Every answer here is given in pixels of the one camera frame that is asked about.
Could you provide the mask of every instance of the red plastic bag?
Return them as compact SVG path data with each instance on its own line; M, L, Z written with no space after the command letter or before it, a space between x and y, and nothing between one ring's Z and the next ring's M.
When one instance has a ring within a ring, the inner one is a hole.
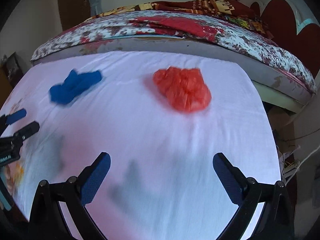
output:
M200 69L169 67L153 74L153 82L175 109L195 112L205 109L211 101L211 93L202 78Z

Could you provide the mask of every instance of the floral blanket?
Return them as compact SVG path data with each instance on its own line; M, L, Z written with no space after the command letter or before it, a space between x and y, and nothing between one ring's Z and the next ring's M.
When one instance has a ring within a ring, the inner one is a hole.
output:
M256 15L254 10L240 3L238 0L193 0L186 2L157 1L138 4L134 6L124 6L117 9L92 16L90 19L115 15L125 12L158 10L172 12L186 12L202 14L218 18L242 28L259 33L263 37L272 39L273 35L269 31L268 25Z
M288 72L308 91L316 93L310 71L273 41L221 19L183 12L145 10L89 19L41 45L31 60L71 46L141 34L194 38L220 45Z

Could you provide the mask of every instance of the screw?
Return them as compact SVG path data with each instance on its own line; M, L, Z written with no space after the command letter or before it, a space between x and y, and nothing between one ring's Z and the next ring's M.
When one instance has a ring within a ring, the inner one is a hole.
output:
M250 184L255 184L256 183L256 180L252 177L249 177L247 178L247 181L250 183Z
M284 183L282 181L277 181L279 187L284 187Z
M77 180L77 177L76 176L71 176L69 179L68 179L68 182L69 183L75 183Z
M47 181L44 179L44 180L41 180L40 181L40 183L39 183L39 185L41 186L41 187L43 187L45 184L47 184Z

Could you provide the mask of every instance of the patterned quilt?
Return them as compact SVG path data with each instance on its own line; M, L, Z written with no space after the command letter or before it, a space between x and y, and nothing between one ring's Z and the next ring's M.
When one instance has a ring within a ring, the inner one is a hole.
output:
M221 19L183 12L146 10L89 19L41 45L31 60L71 46L139 34L165 34L220 45L287 72L308 91L316 93L310 71L273 41Z

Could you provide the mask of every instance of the white bed sheet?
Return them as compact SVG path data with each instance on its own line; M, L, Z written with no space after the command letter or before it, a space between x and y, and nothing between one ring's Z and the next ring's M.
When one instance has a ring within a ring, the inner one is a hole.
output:
M198 67L212 93L209 107L181 114L153 85L152 74L169 66ZM50 102L51 86L68 73L100 70L103 80L68 106ZM22 78L0 111L25 108L39 132L21 150L24 176L14 199L29 218L40 180L67 180L100 152L111 168L86 207L109 240L216 239L235 213L212 167L223 152L245 176L280 179L272 131L259 94L235 63L160 52L108 52L39 64ZM259 204L243 239L259 218ZM79 233L67 222L73 235Z

